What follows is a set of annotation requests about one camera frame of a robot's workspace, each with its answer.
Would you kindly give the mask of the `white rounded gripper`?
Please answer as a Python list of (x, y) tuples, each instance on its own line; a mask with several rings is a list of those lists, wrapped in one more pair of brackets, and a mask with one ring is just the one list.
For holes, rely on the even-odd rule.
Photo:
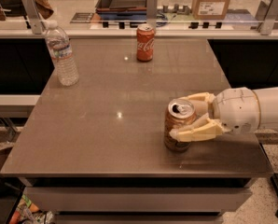
[[(197, 115), (192, 124), (173, 128), (169, 135), (178, 142), (206, 141), (216, 138), (226, 130), (231, 134), (251, 133), (260, 122), (260, 109), (255, 93), (245, 87), (226, 89), (217, 96), (209, 92), (183, 96), (190, 101)], [(214, 108), (214, 118), (208, 113)]]

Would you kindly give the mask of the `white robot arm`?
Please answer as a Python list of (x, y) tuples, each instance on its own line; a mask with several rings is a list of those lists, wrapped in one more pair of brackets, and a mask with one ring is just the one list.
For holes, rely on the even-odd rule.
[(278, 87), (226, 89), (217, 95), (196, 93), (174, 99), (168, 110), (180, 119), (169, 135), (178, 142), (205, 141), (224, 133), (278, 132)]

